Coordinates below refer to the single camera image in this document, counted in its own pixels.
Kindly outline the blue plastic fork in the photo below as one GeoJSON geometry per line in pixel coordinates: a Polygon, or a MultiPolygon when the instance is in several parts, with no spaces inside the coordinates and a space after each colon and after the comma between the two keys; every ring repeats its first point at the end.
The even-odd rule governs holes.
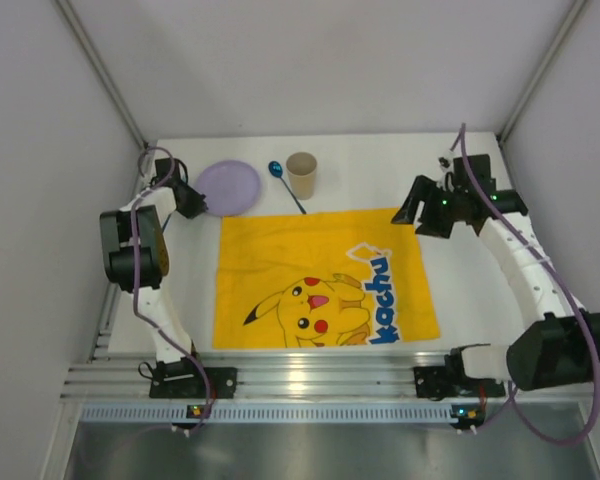
{"type": "Polygon", "coordinates": [[[161,230],[162,230],[163,233],[166,231],[170,219],[171,219],[171,215],[167,216],[167,218],[165,219],[164,223],[162,224],[161,230]]]}

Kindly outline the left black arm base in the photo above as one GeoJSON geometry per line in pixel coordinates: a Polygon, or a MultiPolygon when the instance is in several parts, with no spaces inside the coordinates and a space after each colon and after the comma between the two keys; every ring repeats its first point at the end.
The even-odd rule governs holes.
{"type": "Polygon", "coordinates": [[[145,365],[149,374],[142,377],[150,381],[149,397],[154,399],[232,399],[238,384],[238,369],[234,367],[205,367],[210,386],[207,393],[202,374],[188,359],[145,365]]]}

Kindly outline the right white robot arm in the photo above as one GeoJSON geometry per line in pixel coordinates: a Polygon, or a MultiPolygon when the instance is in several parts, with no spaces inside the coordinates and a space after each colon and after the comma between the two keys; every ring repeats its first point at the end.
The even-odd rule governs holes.
{"type": "Polygon", "coordinates": [[[416,176],[393,223],[444,239],[459,222],[472,227],[503,272],[525,327],[510,345],[452,349],[447,368],[461,382],[511,381],[523,391],[593,381],[594,364],[582,331],[589,331],[600,354],[600,313],[569,300],[550,274],[552,264],[519,193],[497,189],[486,154],[440,158],[439,163],[442,179],[416,176]]]}

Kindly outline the yellow pikachu cloth mat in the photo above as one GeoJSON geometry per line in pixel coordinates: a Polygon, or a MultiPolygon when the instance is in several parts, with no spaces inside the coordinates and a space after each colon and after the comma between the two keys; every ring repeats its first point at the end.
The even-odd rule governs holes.
{"type": "Polygon", "coordinates": [[[216,349],[380,347],[440,336],[415,229],[390,209],[226,218],[216,349]]]}

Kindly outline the purple plastic plate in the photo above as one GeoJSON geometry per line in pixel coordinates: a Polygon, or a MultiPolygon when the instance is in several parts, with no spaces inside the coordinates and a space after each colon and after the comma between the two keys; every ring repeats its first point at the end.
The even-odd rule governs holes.
{"type": "Polygon", "coordinates": [[[207,167],[194,189],[205,196],[207,212],[216,217],[241,215],[258,202],[262,183],[258,172],[239,160],[223,160],[207,167]]]}

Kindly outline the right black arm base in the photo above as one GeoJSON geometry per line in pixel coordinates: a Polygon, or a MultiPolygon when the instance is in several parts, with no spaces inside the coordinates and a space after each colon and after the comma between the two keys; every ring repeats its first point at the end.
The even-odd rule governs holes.
{"type": "Polygon", "coordinates": [[[487,378],[470,378],[464,372],[461,353],[465,347],[453,348],[444,356],[441,366],[417,366],[413,368],[416,396],[432,401],[457,397],[502,398],[502,383],[487,378]]]}

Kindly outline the blue metallic spoon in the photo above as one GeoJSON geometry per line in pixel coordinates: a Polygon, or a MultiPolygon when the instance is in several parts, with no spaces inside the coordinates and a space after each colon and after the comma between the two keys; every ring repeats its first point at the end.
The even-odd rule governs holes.
{"type": "Polygon", "coordinates": [[[281,181],[281,183],[285,187],[286,191],[289,193],[289,195],[293,199],[294,203],[298,207],[300,213],[303,215],[306,215],[307,214],[306,210],[304,209],[304,207],[302,206],[300,201],[297,199],[295,194],[292,192],[290,186],[287,184],[285,179],[283,178],[284,170],[283,170],[282,165],[278,161],[270,161],[268,163],[268,171],[274,178],[277,178],[278,180],[281,181]]]}

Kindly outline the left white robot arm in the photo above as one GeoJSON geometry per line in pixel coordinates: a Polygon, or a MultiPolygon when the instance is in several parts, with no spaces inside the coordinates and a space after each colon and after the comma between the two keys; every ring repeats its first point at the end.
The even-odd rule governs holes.
{"type": "Polygon", "coordinates": [[[133,313],[149,328],[162,364],[194,355],[164,285],[170,271],[164,226],[174,214],[191,220],[206,211],[205,196],[186,182],[184,164],[169,155],[154,161],[147,188],[126,206],[99,216],[106,277],[131,297],[133,313]]]}

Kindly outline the beige paper cup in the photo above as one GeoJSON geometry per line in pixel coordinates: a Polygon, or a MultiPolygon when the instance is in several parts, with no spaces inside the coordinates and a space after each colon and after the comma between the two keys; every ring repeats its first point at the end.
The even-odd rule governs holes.
{"type": "Polygon", "coordinates": [[[308,200],[314,195],[317,160],[307,152],[297,152],[286,160],[286,170],[292,192],[299,200],[308,200]]]}

